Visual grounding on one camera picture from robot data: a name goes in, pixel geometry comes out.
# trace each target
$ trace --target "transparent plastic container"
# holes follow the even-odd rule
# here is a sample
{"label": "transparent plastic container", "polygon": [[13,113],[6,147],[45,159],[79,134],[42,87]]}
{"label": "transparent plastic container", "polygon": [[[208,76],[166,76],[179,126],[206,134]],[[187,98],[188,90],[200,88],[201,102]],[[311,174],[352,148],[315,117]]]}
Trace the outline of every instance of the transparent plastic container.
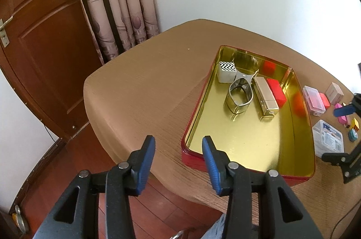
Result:
{"label": "transparent plastic container", "polygon": [[324,122],[324,120],[319,120],[312,127],[312,133],[316,156],[322,157],[325,152],[343,152],[342,133]]}
{"label": "transparent plastic container", "polygon": [[314,116],[321,116],[326,111],[317,89],[304,86],[303,95],[305,96],[308,109]]}

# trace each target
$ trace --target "brown tablecloth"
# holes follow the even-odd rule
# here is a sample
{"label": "brown tablecloth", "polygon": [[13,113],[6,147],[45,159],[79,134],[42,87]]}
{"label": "brown tablecloth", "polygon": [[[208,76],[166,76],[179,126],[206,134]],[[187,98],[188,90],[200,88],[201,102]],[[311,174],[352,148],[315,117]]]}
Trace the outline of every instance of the brown tablecloth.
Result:
{"label": "brown tablecloth", "polygon": [[[208,174],[186,167],[181,160],[181,138],[220,45],[239,47],[291,66],[302,87],[325,92],[336,82],[345,94],[343,101],[352,99],[344,85],[296,51],[241,28],[195,20],[169,29],[99,68],[85,81],[84,102],[95,134],[116,163],[126,160],[151,134],[156,138],[152,174],[170,191],[226,212],[227,198],[215,195]],[[345,151],[350,152],[357,142],[348,141],[346,129],[332,116],[332,110],[322,119],[343,133]],[[312,124],[318,120],[311,116]],[[343,185],[341,170],[319,158],[315,176],[293,187],[325,237],[361,198],[360,189],[361,179]],[[253,215],[257,222],[257,210]],[[352,217],[351,213],[340,224],[336,238]]]}

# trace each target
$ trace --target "door panel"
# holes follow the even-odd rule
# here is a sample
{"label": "door panel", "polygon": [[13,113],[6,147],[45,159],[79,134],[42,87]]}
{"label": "door panel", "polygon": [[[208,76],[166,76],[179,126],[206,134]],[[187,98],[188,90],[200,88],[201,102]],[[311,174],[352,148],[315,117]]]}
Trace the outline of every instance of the door panel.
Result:
{"label": "door panel", "polygon": [[80,0],[0,0],[10,44],[1,46],[11,69],[4,74],[14,79],[23,101],[58,136],[72,136],[86,122],[83,85],[100,67]]}

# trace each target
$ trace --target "teal object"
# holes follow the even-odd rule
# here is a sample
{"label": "teal object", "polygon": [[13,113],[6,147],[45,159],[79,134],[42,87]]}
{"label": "teal object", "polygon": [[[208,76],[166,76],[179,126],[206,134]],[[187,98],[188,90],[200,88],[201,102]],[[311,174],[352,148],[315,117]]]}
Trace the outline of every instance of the teal object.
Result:
{"label": "teal object", "polygon": [[351,141],[351,142],[354,142],[357,140],[358,135],[357,135],[357,132],[355,129],[351,129],[349,132],[348,132],[348,139]]}

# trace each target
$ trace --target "zigzag pattern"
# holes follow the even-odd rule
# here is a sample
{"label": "zigzag pattern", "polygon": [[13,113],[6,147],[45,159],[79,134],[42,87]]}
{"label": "zigzag pattern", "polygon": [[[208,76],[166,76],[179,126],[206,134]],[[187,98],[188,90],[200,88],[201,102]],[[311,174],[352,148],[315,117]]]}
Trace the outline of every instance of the zigzag pattern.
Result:
{"label": "zigzag pattern", "polygon": [[237,72],[233,62],[220,62],[220,66],[224,71]]}

